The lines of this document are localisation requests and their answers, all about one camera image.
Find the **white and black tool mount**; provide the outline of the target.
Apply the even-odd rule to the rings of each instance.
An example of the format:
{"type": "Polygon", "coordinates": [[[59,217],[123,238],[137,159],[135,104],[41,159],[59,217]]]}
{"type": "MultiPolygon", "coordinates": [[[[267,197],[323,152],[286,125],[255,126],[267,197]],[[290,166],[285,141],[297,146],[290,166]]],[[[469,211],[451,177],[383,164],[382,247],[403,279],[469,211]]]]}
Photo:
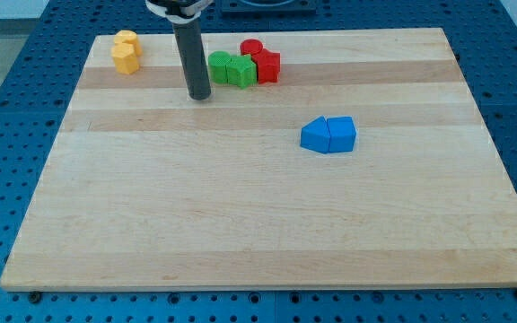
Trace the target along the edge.
{"type": "Polygon", "coordinates": [[[197,19],[214,0],[145,0],[147,9],[171,23],[189,23],[197,19]]]}

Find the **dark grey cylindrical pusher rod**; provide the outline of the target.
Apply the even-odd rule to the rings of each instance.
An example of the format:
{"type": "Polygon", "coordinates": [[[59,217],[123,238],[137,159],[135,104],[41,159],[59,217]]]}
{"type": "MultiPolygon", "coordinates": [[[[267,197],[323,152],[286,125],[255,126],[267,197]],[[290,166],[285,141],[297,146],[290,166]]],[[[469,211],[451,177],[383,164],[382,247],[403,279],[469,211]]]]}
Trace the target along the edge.
{"type": "Polygon", "coordinates": [[[212,91],[199,19],[195,18],[187,23],[173,23],[172,27],[188,95],[193,100],[206,100],[212,91]]]}

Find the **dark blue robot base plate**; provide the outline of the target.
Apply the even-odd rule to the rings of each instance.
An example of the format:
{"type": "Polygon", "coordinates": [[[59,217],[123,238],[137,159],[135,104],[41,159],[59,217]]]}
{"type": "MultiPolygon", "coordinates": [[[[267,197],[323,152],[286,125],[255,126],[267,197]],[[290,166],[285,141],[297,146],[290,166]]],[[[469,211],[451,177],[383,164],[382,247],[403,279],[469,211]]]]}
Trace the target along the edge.
{"type": "Polygon", "coordinates": [[[315,13],[318,0],[217,0],[222,15],[315,13]]]}

